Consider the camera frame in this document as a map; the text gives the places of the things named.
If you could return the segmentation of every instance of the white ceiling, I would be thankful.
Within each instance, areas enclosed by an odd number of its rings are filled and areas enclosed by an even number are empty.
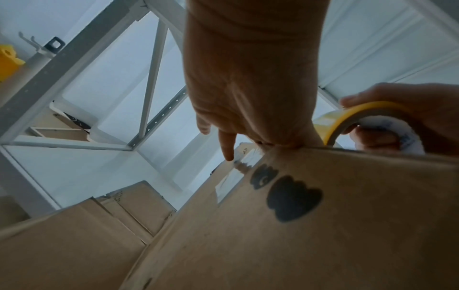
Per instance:
[[[449,11],[457,8],[456,0],[435,0],[439,1],[453,5]],[[35,35],[42,43],[53,36],[70,41],[109,2],[2,1],[0,33],[26,58],[33,50],[18,39],[18,31]],[[459,84],[459,29],[446,34],[438,22],[433,24],[408,2],[426,1],[332,1],[320,48],[319,86],[341,98],[378,82]],[[96,132],[102,131],[128,142],[137,133],[156,26],[157,18],[151,13],[133,24],[56,100],[66,112],[94,125],[98,129],[92,134],[95,139]],[[184,84],[181,54],[168,35],[150,118]],[[314,117],[331,110],[319,99]],[[194,112],[185,101],[141,152],[163,168],[197,134]],[[353,145],[346,137],[339,142],[343,147]],[[211,169],[223,158],[216,153],[212,160]]]

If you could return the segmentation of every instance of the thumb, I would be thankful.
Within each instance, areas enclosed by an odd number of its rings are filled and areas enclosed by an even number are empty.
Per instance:
[[[381,83],[361,93],[339,100],[343,107],[353,107],[369,102],[390,101],[412,107],[431,95],[431,85],[408,85]]]
[[[204,120],[198,114],[196,114],[196,124],[197,124],[197,128],[202,134],[208,135],[210,133],[210,123]]]
[[[219,130],[219,141],[223,156],[227,161],[234,159],[234,144],[236,143],[236,135],[234,133],[226,133]]]

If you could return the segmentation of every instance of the human hand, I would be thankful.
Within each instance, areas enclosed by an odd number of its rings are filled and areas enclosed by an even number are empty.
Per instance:
[[[459,155],[459,86],[377,84],[339,102],[343,107],[353,107],[374,101],[392,101],[410,109],[426,127],[420,137],[427,153]],[[349,132],[358,150],[400,149],[398,137],[392,132],[355,126],[344,133]]]
[[[224,1],[204,2],[215,11],[217,3]],[[208,13],[201,1],[189,1],[187,7],[184,68],[188,94],[199,130],[208,134],[211,124],[218,127],[223,155],[229,161],[234,157],[237,134],[260,144],[323,146],[311,118],[317,97],[320,30],[328,1],[314,1],[316,7],[308,10],[314,12],[308,21],[317,21],[309,26],[289,23],[295,18],[304,21],[301,11],[291,12],[287,20],[274,17],[269,21],[273,17],[269,13],[276,16],[281,12],[272,10],[264,15],[259,1],[252,2],[257,3],[258,13],[250,14],[246,7],[225,17]],[[308,1],[298,3],[303,8]],[[235,7],[221,5],[227,7],[220,13]],[[244,25],[221,20],[226,18]],[[257,19],[258,23],[248,24]]]

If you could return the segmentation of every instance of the black logo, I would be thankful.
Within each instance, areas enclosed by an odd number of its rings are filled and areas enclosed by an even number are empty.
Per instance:
[[[322,191],[320,189],[308,189],[304,182],[295,182],[291,176],[284,176],[277,180],[266,198],[268,207],[274,210],[276,218],[282,223],[307,214],[321,200]]]
[[[253,185],[254,189],[260,189],[273,180],[278,173],[279,171],[271,166],[268,167],[266,164],[260,165],[252,174],[250,184]]]

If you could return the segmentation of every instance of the yellow object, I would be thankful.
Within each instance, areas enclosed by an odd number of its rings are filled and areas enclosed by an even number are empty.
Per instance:
[[[313,120],[314,128],[325,145],[333,145],[336,137],[347,127],[358,123],[358,120],[368,116],[410,116],[406,107],[393,102],[371,102],[355,107],[326,113]]]
[[[16,57],[12,45],[0,45],[0,82],[13,75],[25,61]]]

